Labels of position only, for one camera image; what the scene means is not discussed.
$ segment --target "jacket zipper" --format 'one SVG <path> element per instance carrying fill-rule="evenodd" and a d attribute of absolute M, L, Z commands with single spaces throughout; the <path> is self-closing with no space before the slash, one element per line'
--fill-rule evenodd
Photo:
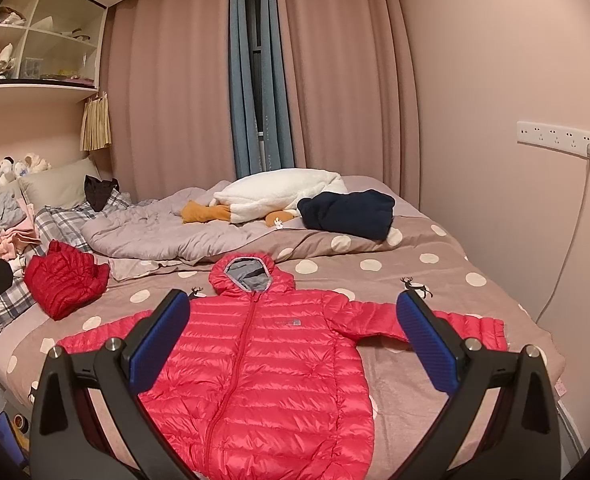
<path fill-rule="evenodd" d="M 217 423 L 221 420 L 222 416 L 224 416 L 224 411 L 226 410 L 230 397 L 232 397 L 233 392 L 237 388 L 237 383 L 239 382 L 239 369 L 241 367 L 242 359 L 245 354 L 246 339 L 248 338 L 248 331 L 253 320 L 253 314 L 255 313 L 255 307 L 257 306 L 257 302 L 259 301 L 260 294 L 260 292 L 253 292 L 251 295 L 251 307 L 248 310 L 248 315 L 246 316 L 244 326 L 242 327 L 242 334 L 239 340 L 239 350 L 237 351 L 235 362 L 233 363 L 233 380 L 230 381 L 229 389 L 224 395 L 224 399 L 219 405 L 219 409 L 215 413 L 213 420 L 211 420 L 211 423 L 209 424 L 206 430 L 206 442 L 204 449 L 204 475 L 207 478 L 211 477 L 211 447 L 213 446 L 213 433 L 215 431 Z"/>

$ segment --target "blue curtain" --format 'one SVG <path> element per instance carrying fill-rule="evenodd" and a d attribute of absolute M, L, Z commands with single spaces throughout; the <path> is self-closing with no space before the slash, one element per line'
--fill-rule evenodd
<path fill-rule="evenodd" d="M 246 0 L 230 0 L 230 118 L 237 178 L 262 171 L 247 30 Z"/>
<path fill-rule="evenodd" d="M 261 0 L 262 108 L 266 169 L 294 168 L 277 0 Z"/>
<path fill-rule="evenodd" d="M 262 117 L 255 117 L 246 0 L 230 0 L 230 113 L 235 171 L 241 178 L 294 168 L 293 142 L 281 57 L 277 0 L 260 0 Z M 264 163 L 258 131 L 264 134 Z"/>

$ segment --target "jacket hood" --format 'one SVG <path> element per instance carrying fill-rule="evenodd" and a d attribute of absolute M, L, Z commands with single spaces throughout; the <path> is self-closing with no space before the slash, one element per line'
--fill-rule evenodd
<path fill-rule="evenodd" d="M 209 282 L 220 296 L 295 289 L 293 275 L 275 267 L 273 259 L 264 253 L 227 254 L 213 265 Z"/>

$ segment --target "pink curtain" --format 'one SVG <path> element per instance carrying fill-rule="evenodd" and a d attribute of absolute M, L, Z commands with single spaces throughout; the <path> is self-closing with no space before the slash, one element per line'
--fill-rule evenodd
<path fill-rule="evenodd" d="M 419 203 L 419 120 L 400 0 L 278 0 L 298 166 Z"/>
<path fill-rule="evenodd" d="M 229 0 L 124 0 L 102 52 L 112 169 L 137 200 L 234 180 Z"/>

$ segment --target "pink folded cloth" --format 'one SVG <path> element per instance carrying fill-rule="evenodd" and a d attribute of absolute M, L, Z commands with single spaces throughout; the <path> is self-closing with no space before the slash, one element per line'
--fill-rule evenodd
<path fill-rule="evenodd" d="M 32 204 L 26 204 L 23 198 L 16 198 L 19 207 L 26 213 L 26 218 L 14 227 L 2 229 L 0 233 L 0 258 L 12 260 L 24 252 L 29 245 L 40 245 L 41 240 L 35 231 L 35 211 Z"/>

